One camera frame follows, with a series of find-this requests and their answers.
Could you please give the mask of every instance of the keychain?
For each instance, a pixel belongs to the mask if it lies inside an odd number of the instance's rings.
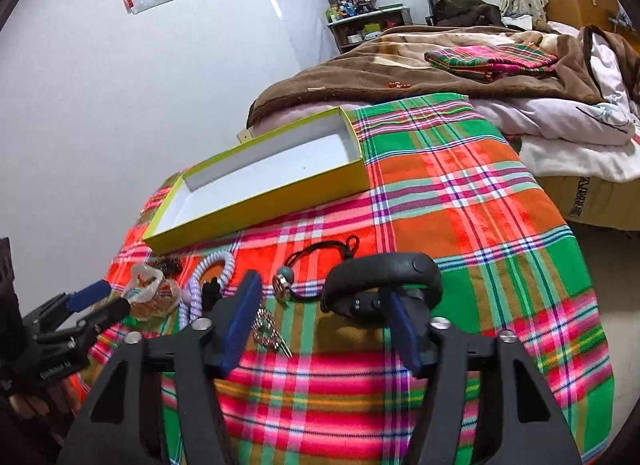
[[[293,356],[282,335],[276,330],[273,315],[267,310],[263,302],[260,303],[260,308],[258,308],[252,330],[254,331],[256,344],[266,349],[271,349],[276,353],[282,348],[282,352],[287,358],[290,359]]]
[[[273,285],[273,293],[276,296],[278,302],[284,307],[287,306],[288,301],[294,302],[316,302],[320,300],[321,293],[317,293],[316,295],[300,295],[294,292],[291,289],[291,285],[295,279],[295,274],[293,273],[293,265],[302,257],[303,255],[309,255],[311,252],[314,252],[319,249],[329,249],[335,248],[340,250],[342,253],[342,259],[351,259],[355,252],[358,250],[358,246],[360,244],[360,238],[357,236],[349,236],[345,239],[345,242],[336,241],[331,239],[329,241],[319,241],[318,243],[313,243],[308,247],[302,249],[298,252],[293,252],[290,254],[287,259],[285,259],[284,264],[278,268],[276,274],[273,276],[271,280],[271,285]]]

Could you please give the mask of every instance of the cardboard box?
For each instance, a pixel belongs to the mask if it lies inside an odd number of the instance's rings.
[[[334,108],[184,172],[143,240],[166,254],[368,189],[353,126],[343,109]]]

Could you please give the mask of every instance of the black cord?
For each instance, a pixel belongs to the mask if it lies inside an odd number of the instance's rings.
[[[360,246],[360,238],[355,235],[349,236],[345,239],[345,242],[342,241],[318,241],[318,243],[313,243],[308,247],[303,248],[301,251],[293,252],[289,254],[289,257],[285,259],[284,266],[285,267],[293,267],[293,265],[303,257],[304,255],[309,255],[311,252],[320,250],[320,249],[330,249],[335,248],[338,249],[342,253],[342,260],[351,259],[355,252],[358,250],[358,246]],[[295,302],[317,302],[320,301],[320,296],[322,295],[322,290],[316,295],[300,295],[299,293],[294,292],[292,289],[289,291],[289,296],[292,301]]]

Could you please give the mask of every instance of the plaid tablecloth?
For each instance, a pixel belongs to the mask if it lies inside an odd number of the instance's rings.
[[[179,255],[183,286],[203,255],[236,255],[234,293],[258,270],[277,326],[294,356],[250,338],[228,381],[216,381],[241,464],[399,463],[424,382],[402,368],[387,329],[358,330],[317,304],[276,307],[271,276],[285,257],[322,239],[360,237],[357,255],[422,251],[442,271],[434,312],[470,332],[514,330],[537,360],[589,462],[606,445],[613,378],[591,280],[574,235],[502,135],[457,94],[436,94],[357,111],[354,127],[370,191],[192,247]],[[142,234],[169,179],[146,203],[107,279],[114,294],[132,264],[152,255]],[[314,252],[294,267],[298,293],[316,293],[337,251]],[[94,382],[132,329],[149,336],[177,329],[176,315],[127,319],[100,337],[82,385]],[[470,460],[479,379],[470,374],[458,464]],[[171,376],[164,378],[173,463],[184,461]]]

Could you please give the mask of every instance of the metal key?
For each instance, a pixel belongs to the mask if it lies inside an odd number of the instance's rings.
[[[282,348],[282,352],[291,358],[293,355],[289,346],[282,338],[282,335],[275,329],[275,323],[271,312],[267,310],[264,305],[258,308],[257,315],[254,321],[254,340],[260,346],[266,349],[272,349],[275,352]]]

